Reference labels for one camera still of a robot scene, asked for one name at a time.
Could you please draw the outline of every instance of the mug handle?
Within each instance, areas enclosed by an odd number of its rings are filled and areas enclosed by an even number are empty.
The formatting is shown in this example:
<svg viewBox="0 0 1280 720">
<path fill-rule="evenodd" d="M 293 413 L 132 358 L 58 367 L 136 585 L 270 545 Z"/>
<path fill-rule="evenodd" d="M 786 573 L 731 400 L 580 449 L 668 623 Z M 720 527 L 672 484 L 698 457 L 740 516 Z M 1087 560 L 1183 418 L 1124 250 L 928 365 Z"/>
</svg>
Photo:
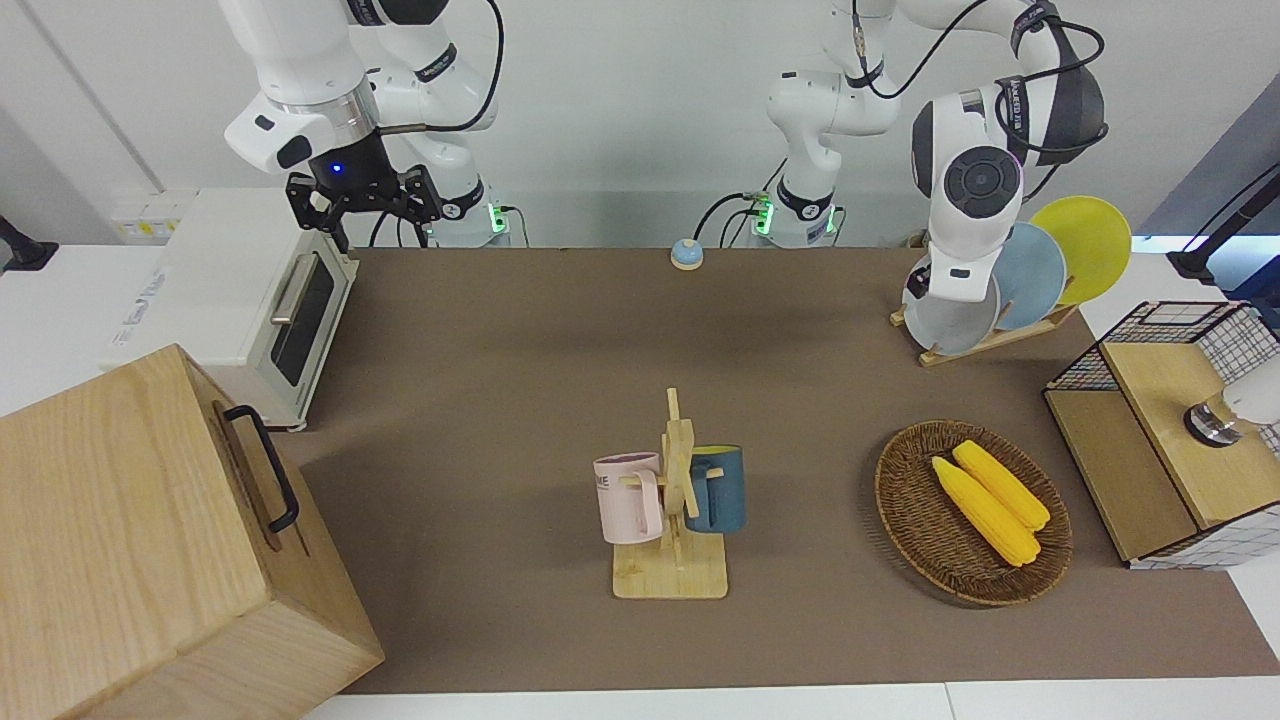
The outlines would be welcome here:
<svg viewBox="0 0 1280 720">
<path fill-rule="evenodd" d="M 703 475 L 703 487 L 707 488 L 707 502 L 705 502 L 707 506 L 700 507 L 700 510 L 707 514 L 707 527 L 709 528 L 716 527 L 716 515 L 717 515 L 716 495 L 712 493 L 712 478 L 709 475 L 710 470 L 713 470 L 714 468 L 716 465 L 705 460 L 695 460 L 694 464 L 690 466 L 690 470 L 698 470 Z"/>
<path fill-rule="evenodd" d="M 662 498 L 658 497 L 658 475 L 648 469 L 639 468 L 635 474 L 640 478 L 640 497 L 644 501 L 644 528 L 641 532 L 649 534 L 662 529 Z"/>
</svg>

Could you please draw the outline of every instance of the pink mug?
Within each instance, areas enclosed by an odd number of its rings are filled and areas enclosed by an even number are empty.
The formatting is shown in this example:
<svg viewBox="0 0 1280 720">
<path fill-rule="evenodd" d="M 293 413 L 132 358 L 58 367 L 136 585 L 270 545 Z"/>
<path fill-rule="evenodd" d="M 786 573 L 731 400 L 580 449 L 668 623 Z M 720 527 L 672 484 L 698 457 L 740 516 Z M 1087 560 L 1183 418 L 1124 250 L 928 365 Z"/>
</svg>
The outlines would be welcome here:
<svg viewBox="0 0 1280 720">
<path fill-rule="evenodd" d="M 658 454 L 625 452 L 600 457 L 591 465 L 604 541 L 634 544 L 660 538 L 666 518 L 658 495 L 658 473 L 662 471 Z"/>
</svg>

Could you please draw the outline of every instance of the yellow plate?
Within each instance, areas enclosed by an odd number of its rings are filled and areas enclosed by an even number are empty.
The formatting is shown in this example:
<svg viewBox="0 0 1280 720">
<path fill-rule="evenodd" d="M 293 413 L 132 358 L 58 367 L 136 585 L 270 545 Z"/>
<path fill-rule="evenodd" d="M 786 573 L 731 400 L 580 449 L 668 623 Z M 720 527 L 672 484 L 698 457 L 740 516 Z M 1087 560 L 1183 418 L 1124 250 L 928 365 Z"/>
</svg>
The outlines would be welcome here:
<svg viewBox="0 0 1280 720">
<path fill-rule="evenodd" d="M 1075 278 L 1062 292 L 1062 305 L 1093 300 L 1111 288 L 1129 265 L 1133 232 L 1115 205 L 1076 195 L 1055 200 L 1032 217 L 1032 224 L 1053 236 L 1066 273 Z"/>
</svg>

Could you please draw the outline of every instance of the oven door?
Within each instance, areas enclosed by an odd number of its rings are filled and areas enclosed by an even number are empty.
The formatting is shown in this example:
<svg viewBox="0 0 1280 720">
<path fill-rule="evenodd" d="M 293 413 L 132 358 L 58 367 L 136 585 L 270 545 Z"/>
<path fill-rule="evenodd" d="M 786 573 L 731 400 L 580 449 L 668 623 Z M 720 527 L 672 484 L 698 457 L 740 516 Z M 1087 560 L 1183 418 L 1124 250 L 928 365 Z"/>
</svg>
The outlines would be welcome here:
<svg viewBox="0 0 1280 720">
<path fill-rule="evenodd" d="M 315 382 L 338 327 L 351 281 L 333 242 L 312 233 L 302 243 L 270 316 L 269 348 L 260 372 L 274 393 L 289 398 L 293 416 L 273 425 L 303 421 Z"/>
</svg>

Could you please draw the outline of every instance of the black metal handle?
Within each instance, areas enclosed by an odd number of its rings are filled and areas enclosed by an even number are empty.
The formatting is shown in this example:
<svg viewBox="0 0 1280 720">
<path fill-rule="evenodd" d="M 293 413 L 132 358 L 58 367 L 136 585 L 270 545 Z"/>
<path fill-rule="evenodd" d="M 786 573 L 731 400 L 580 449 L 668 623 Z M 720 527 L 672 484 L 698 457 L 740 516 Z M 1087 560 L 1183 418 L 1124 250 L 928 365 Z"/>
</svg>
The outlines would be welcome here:
<svg viewBox="0 0 1280 720">
<path fill-rule="evenodd" d="M 262 416 L 257 414 L 257 410 L 253 410 L 248 405 L 237 405 L 223 413 L 223 418 L 227 418 L 228 423 L 246 416 L 253 420 L 253 429 L 257 430 L 257 437 L 262 441 L 262 450 L 266 451 L 266 459 L 271 462 L 271 470 L 275 471 L 275 480 L 280 483 L 280 495 L 284 497 L 284 515 L 280 515 L 266 525 L 266 529 L 273 533 L 280 533 L 298 521 L 298 497 L 293 495 L 289 475 L 285 474 L 284 465 L 280 464 L 280 456 L 275 452 L 275 445 L 266 433 L 266 423 L 262 421 Z"/>
</svg>

